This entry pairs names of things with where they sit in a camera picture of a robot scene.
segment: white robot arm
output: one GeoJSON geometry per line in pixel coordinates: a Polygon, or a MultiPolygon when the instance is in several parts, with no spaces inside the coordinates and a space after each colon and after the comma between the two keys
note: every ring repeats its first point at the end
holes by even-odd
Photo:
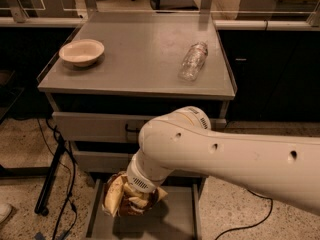
{"type": "Polygon", "coordinates": [[[185,107],[150,120],[127,170],[152,192],[173,170],[214,176],[320,215],[320,138],[211,131],[205,113],[185,107]]]}

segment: water bottle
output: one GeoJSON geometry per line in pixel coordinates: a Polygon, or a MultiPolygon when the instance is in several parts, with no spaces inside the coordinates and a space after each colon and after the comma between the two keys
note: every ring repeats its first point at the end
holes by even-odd
{"type": "Polygon", "coordinates": [[[182,61],[178,76],[187,81],[194,81],[208,56],[208,45],[198,42],[192,45],[182,61]]]}

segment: glass partition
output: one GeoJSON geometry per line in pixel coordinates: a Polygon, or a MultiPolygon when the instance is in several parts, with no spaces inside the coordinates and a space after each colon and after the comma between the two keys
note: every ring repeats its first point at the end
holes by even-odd
{"type": "MultiPolygon", "coordinates": [[[[12,5],[0,0],[0,15],[10,17],[12,5]]],[[[318,17],[319,0],[18,0],[27,17],[84,18],[99,12],[210,13],[214,20],[300,21],[318,17]]]]}
{"type": "Polygon", "coordinates": [[[14,16],[17,6],[27,18],[84,18],[85,0],[0,0],[0,16],[14,16]]]}

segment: terrazzo floor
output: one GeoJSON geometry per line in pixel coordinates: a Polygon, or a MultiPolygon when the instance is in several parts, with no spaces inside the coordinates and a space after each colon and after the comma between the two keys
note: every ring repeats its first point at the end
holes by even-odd
{"type": "MultiPolygon", "coordinates": [[[[5,168],[48,166],[56,142],[44,119],[16,121],[8,118],[0,125],[0,161],[5,168]]],[[[315,123],[263,123],[230,122],[225,132],[320,136],[320,124],[315,123]]],[[[64,155],[61,163],[71,168],[64,155]]],[[[69,182],[69,171],[59,166],[49,201],[48,216],[37,215],[34,208],[44,183],[44,178],[0,180],[0,202],[13,206],[9,218],[0,224],[1,240],[52,239],[69,182]]],[[[67,239],[84,237],[89,205],[94,189],[91,178],[77,169],[72,202],[77,207],[77,220],[67,239]]],[[[203,240],[215,239],[222,231],[248,226],[262,220],[269,212],[270,201],[262,200],[247,190],[213,177],[206,180],[199,201],[203,240]]],[[[75,214],[68,204],[57,231],[57,238],[74,222],[75,214]]],[[[270,217],[252,229],[227,233],[220,240],[300,240],[320,239],[320,217],[274,201],[270,217]]]]}

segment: electrical cord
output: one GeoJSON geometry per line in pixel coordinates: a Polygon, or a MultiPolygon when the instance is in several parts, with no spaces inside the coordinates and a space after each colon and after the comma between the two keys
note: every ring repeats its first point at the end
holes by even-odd
{"type": "MultiPolygon", "coordinates": [[[[43,137],[43,140],[47,146],[47,148],[49,149],[50,153],[52,155],[53,152],[52,150],[50,149],[46,139],[45,139],[45,136],[44,136],[44,133],[43,133],[43,129],[41,127],[41,124],[40,124],[40,121],[39,119],[37,118],[37,122],[38,122],[38,125],[39,125],[39,128],[40,128],[40,131],[41,131],[41,134],[42,134],[42,137],[43,137]]],[[[52,127],[50,124],[49,124],[49,121],[48,119],[46,119],[46,124],[48,126],[48,128],[50,128],[52,131],[53,131],[53,137],[54,139],[57,141],[58,145],[60,143],[60,139],[62,139],[61,137],[61,134],[60,132],[57,130],[57,126],[55,127],[52,127]]],[[[67,195],[66,195],[66,198],[63,202],[63,205],[62,205],[62,208],[60,210],[60,213],[59,213],[59,216],[58,216],[58,219],[56,221],[56,225],[55,225],[55,228],[54,228],[54,231],[53,231],[53,235],[52,235],[52,239],[54,240],[56,238],[56,234],[57,234],[57,231],[58,231],[58,226],[60,224],[60,221],[61,221],[61,218],[62,218],[62,215],[63,215],[63,212],[68,204],[68,202],[70,203],[70,206],[71,206],[71,210],[75,213],[75,218],[74,218],[74,221],[73,223],[71,224],[71,226],[69,227],[69,229],[65,232],[63,232],[63,234],[59,237],[60,240],[63,240],[63,239],[66,239],[66,237],[68,236],[68,234],[70,233],[71,229],[73,228],[73,226],[75,225],[76,221],[77,221],[77,218],[78,218],[78,213],[77,213],[77,207],[75,206],[75,204],[73,202],[71,202],[70,200],[70,197],[72,196],[72,190],[73,190],[73,186],[74,186],[74,182],[75,182],[75,175],[76,175],[76,160],[74,159],[73,157],[73,154],[72,154],[72,149],[71,149],[71,144],[69,142],[69,149],[67,149],[65,146],[64,146],[64,151],[68,154],[71,162],[72,162],[72,166],[73,166],[73,173],[72,173],[72,179],[71,179],[71,170],[69,169],[69,167],[67,167],[66,165],[62,164],[60,161],[59,161],[59,164],[61,164],[62,166],[64,166],[66,169],[68,169],[69,171],[69,182],[68,182],[68,186],[67,186],[67,195]]]]}
{"type": "Polygon", "coordinates": [[[245,229],[250,229],[250,228],[254,228],[254,227],[257,227],[258,225],[262,224],[263,222],[265,222],[271,215],[272,213],[272,210],[273,210],[273,199],[269,198],[269,197],[264,197],[264,196],[261,196],[261,195],[258,195],[250,190],[247,190],[249,193],[251,193],[252,195],[254,196],[257,196],[259,198],[262,198],[262,199],[266,199],[266,200],[269,200],[270,201],[270,209],[269,209],[269,212],[267,214],[267,216],[262,219],[261,221],[259,221],[258,223],[255,223],[253,225],[249,225],[249,226],[244,226],[244,227],[237,227],[237,228],[231,228],[231,229],[228,229],[226,231],[223,231],[222,233],[220,233],[216,238],[215,240],[218,240],[221,236],[223,236],[224,234],[226,233],[229,233],[229,232],[232,232],[232,231],[237,231],[237,230],[245,230],[245,229]]]}
{"type": "Polygon", "coordinates": [[[71,204],[71,209],[72,211],[75,213],[75,219],[74,219],[74,222],[72,223],[72,225],[70,226],[70,228],[63,234],[63,236],[60,238],[61,240],[65,239],[67,237],[67,235],[69,234],[69,232],[71,231],[71,229],[73,228],[74,224],[76,223],[76,220],[77,220],[77,209],[76,209],[76,206],[70,201],[70,197],[72,196],[72,189],[73,189],[73,186],[74,186],[74,181],[75,181],[75,175],[76,175],[76,165],[75,165],[75,160],[73,158],[73,155],[71,153],[71,151],[69,151],[67,148],[65,148],[65,151],[66,153],[69,155],[70,157],[70,160],[72,161],[72,165],[73,165],[73,175],[72,175],[72,181],[71,181],[71,184],[70,184],[70,187],[69,187],[69,191],[67,193],[67,196],[64,200],[64,203],[62,205],[62,208],[60,210],[60,213],[59,213],[59,216],[58,216],[58,219],[57,219],[57,222],[56,222],[56,225],[55,225],[55,228],[54,228],[54,231],[53,231],[53,235],[52,235],[52,240],[54,240],[56,238],[56,234],[57,234],[57,231],[58,231],[58,226],[60,224],[60,221],[61,221],[61,217],[63,215],[63,212],[64,212],[64,209],[66,208],[66,205],[68,204],[68,202],[70,202],[71,204]]]}

